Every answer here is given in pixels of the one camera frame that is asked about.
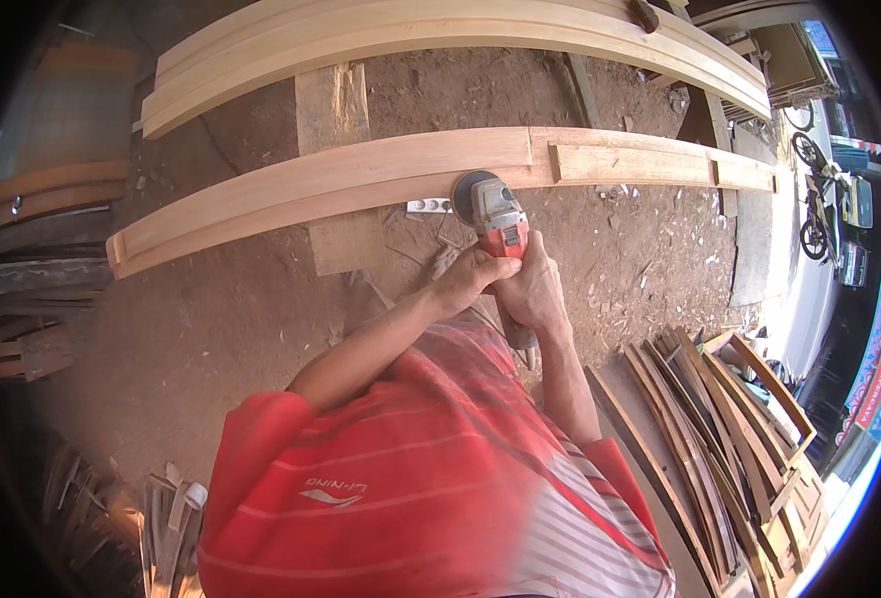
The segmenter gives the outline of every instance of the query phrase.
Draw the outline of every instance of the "hand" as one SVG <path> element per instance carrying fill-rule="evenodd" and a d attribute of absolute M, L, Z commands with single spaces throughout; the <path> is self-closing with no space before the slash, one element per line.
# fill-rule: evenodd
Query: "hand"
<path fill-rule="evenodd" d="M 517 276 L 494 284 L 506 311 L 537 336 L 559 333 L 569 326 L 557 263 L 544 249 L 544 235 L 530 231 L 524 267 Z"/>
<path fill-rule="evenodd" d="M 516 257 L 491 257 L 480 246 L 473 245 L 424 292 L 434 298 L 439 309 L 438 319 L 447 319 L 470 307 L 488 284 L 509 279 L 522 265 Z"/>

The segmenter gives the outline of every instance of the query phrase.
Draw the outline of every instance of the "wooden post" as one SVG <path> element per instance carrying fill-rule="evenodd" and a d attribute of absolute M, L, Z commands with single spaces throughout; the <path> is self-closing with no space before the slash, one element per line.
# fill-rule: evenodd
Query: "wooden post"
<path fill-rule="evenodd" d="M 341 63 L 298 75 L 294 97 L 302 156 L 371 140 L 363 64 Z M 312 220 L 307 229 L 319 277 L 370 268 L 384 257 L 376 208 Z"/>

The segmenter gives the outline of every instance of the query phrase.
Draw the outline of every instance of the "sanding disc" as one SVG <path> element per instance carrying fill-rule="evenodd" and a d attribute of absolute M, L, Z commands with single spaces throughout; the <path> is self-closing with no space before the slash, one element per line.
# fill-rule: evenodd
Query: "sanding disc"
<path fill-rule="evenodd" d="M 474 226 L 474 200 L 470 190 L 481 181 L 496 178 L 496 174 L 487 170 L 471 170 L 458 178 L 457 183 L 454 183 L 454 189 L 450 192 L 450 205 L 460 220 Z"/>

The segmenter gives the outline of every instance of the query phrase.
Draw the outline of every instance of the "wooden block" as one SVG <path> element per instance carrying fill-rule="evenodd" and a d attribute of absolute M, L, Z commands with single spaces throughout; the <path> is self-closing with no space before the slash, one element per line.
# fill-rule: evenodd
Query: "wooden block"
<path fill-rule="evenodd" d="M 620 405 L 619 401 L 614 397 L 613 392 L 603 382 L 603 379 L 591 365 L 584 367 L 587 375 L 587 382 L 590 385 L 590 392 L 597 407 L 613 424 L 620 439 L 626 445 L 627 450 L 637 461 L 640 469 L 653 486 L 654 491 L 660 498 L 663 507 L 665 507 L 670 519 L 673 520 L 677 530 L 683 537 L 686 546 L 693 554 L 693 561 L 700 573 L 703 575 L 707 588 L 713 598 L 719 598 L 720 587 L 716 579 L 716 574 L 710 568 L 710 558 L 707 556 L 706 550 L 699 537 L 696 534 L 693 523 L 686 516 L 686 512 L 680 507 L 679 500 L 673 492 L 669 481 L 663 475 L 659 463 L 650 454 L 649 448 L 643 442 L 643 438 L 637 432 L 633 422 L 627 417 L 626 412 Z"/>
<path fill-rule="evenodd" d="M 364 64 L 340 63 L 294 78 L 298 151 L 302 156 L 371 140 Z M 319 277 L 373 268 L 384 258 L 377 209 L 307 223 Z"/>
<path fill-rule="evenodd" d="M 18 347 L 28 382 L 75 363 L 75 341 L 65 324 L 27 334 Z"/>

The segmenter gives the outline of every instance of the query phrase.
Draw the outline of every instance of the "grinder handle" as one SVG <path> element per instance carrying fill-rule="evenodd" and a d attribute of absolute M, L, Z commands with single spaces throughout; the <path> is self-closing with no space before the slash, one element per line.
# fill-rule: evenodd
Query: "grinder handle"
<path fill-rule="evenodd" d="M 523 259 L 527 254 L 527 233 L 530 225 L 526 220 L 518 222 L 514 227 L 494 229 L 481 237 L 481 248 L 494 257 L 517 257 Z M 537 346 L 537 337 L 533 331 L 517 322 L 506 311 L 506 307 L 497 299 L 497 311 L 500 313 L 501 324 L 504 325 L 504 336 L 507 344 L 518 351 L 525 351 Z"/>

